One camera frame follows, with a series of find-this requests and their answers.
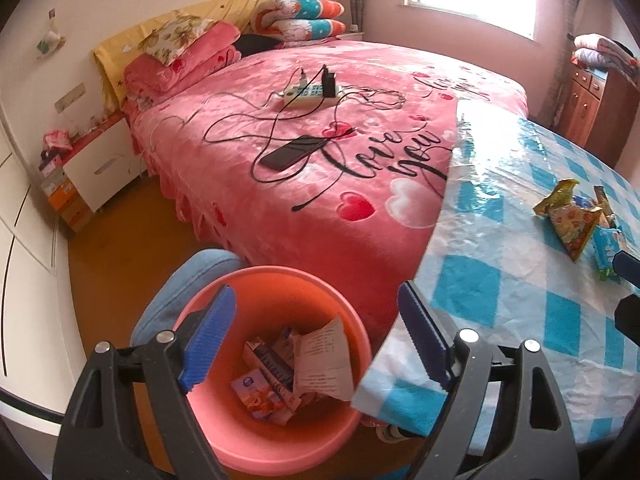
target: wooden floor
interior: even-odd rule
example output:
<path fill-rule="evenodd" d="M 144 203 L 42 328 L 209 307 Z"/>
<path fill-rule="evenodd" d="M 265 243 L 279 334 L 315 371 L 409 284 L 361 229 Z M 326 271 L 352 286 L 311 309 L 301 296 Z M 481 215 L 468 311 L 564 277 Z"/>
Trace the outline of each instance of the wooden floor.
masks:
<path fill-rule="evenodd" d="M 114 197 L 90 224 L 69 241 L 71 286 L 84 350 L 98 341 L 127 346 L 133 327 L 166 279 L 199 243 L 190 224 L 175 217 L 174 202 L 160 193 L 155 178 L 136 180 Z M 140 417 L 154 463 L 171 471 L 143 387 L 136 389 Z M 422 442 L 381 443 L 360 427 L 334 457 L 300 480 L 376 478 L 407 463 Z M 234 480 L 254 478 L 230 472 Z"/>

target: power strip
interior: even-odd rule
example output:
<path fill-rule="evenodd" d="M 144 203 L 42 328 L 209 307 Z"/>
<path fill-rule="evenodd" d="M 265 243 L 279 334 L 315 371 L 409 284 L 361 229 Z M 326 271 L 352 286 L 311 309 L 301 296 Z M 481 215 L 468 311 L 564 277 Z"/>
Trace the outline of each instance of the power strip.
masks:
<path fill-rule="evenodd" d="M 335 86 L 335 97 L 322 97 L 322 84 L 309 85 L 300 93 L 298 85 L 290 86 L 284 91 L 282 96 L 284 104 L 289 108 L 314 108 L 320 103 L 335 105 L 340 100 L 342 89 L 340 85 Z"/>

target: smartphone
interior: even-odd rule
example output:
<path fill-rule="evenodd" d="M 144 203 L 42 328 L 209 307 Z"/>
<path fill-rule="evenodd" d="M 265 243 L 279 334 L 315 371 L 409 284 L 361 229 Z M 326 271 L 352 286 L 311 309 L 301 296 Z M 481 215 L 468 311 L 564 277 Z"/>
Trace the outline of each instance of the smartphone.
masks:
<path fill-rule="evenodd" d="M 322 148 L 328 140 L 303 135 L 265 155 L 260 159 L 260 164 L 270 170 L 284 171 Z"/>

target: wall outlet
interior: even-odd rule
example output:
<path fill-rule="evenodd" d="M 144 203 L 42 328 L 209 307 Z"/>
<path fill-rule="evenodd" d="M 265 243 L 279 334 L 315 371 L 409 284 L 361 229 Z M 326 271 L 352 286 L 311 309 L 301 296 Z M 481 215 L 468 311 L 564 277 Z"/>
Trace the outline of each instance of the wall outlet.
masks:
<path fill-rule="evenodd" d="M 84 94 L 86 94 L 84 83 L 80 83 L 71 92 L 68 92 L 65 96 L 63 96 L 56 102 L 56 104 L 54 105 L 56 107 L 56 111 L 61 114 L 73 103 L 78 101 L 78 99 L 81 98 Z"/>

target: silver bolt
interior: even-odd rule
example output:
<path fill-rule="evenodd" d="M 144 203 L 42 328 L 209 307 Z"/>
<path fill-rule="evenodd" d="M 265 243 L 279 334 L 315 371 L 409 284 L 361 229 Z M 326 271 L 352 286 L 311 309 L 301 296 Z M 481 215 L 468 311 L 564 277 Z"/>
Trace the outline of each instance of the silver bolt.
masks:
<path fill-rule="evenodd" d="M 156 336 L 156 341 L 166 345 L 175 339 L 175 334 L 171 330 L 163 330 Z"/>
<path fill-rule="evenodd" d="M 460 331 L 460 339 L 467 343 L 475 343 L 476 341 L 478 341 L 478 339 L 480 339 L 480 336 L 475 330 L 471 330 L 470 328 L 463 328 Z"/>
<path fill-rule="evenodd" d="M 529 352 L 537 352 L 540 350 L 540 343 L 537 342 L 535 339 L 527 339 L 524 342 L 524 348 L 529 350 Z"/>
<path fill-rule="evenodd" d="M 96 346 L 95 346 L 95 352 L 98 354 L 105 354 L 107 353 L 109 350 L 111 350 L 111 345 L 109 344 L 108 341 L 100 341 Z"/>

